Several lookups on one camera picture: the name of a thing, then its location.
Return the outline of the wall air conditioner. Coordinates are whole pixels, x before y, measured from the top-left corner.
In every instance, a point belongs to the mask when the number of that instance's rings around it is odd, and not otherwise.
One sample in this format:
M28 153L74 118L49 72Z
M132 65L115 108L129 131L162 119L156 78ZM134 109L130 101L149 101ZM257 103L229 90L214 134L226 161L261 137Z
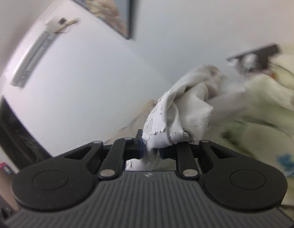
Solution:
M45 25L44 31L42 31L34 44L30 47L29 51L23 57L20 66L14 74L11 85L24 88L35 67L56 38L60 34L66 33L70 26L76 25L79 22L79 18L69 21L66 18L61 18L56 25L53 24L53 22L48 22Z

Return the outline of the white grey garment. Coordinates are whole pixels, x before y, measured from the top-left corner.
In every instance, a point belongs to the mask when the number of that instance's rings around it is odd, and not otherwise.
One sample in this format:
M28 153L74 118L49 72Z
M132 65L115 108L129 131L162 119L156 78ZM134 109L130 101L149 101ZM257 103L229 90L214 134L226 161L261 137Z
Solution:
M225 74L215 66L195 68L181 77L158 100L143 127L143 158L132 161L132 170L153 170L158 149L178 142L199 142L217 132L246 108L244 85L224 85Z

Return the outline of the grey pillow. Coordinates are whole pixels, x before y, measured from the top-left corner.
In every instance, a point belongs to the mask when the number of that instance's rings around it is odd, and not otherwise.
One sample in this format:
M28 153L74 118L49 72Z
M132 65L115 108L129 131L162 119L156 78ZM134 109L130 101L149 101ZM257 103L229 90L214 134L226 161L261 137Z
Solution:
M149 100L136 114L136 116L126 126L118 130L112 138L105 141L105 145L111 145L117 139L124 137L136 137L137 131L143 129L143 126L147 120L148 115L153 110L157 102L155 100Z

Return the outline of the dark window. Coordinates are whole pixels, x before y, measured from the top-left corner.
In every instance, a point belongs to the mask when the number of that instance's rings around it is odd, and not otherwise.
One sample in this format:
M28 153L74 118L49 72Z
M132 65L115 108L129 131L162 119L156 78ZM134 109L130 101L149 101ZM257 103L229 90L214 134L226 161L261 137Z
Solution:
M52 158L28 132L5 98L0 101L0 148L18 170Z

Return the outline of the green lion fleece blanket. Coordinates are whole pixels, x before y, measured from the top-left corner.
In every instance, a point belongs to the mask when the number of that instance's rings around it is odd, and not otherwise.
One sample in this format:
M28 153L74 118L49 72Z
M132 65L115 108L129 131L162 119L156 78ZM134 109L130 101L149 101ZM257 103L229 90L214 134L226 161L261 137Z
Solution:
M294 220L294 44L278 48L269 73L246 83L247 109L206 138L283 172L288 190L280 207Z

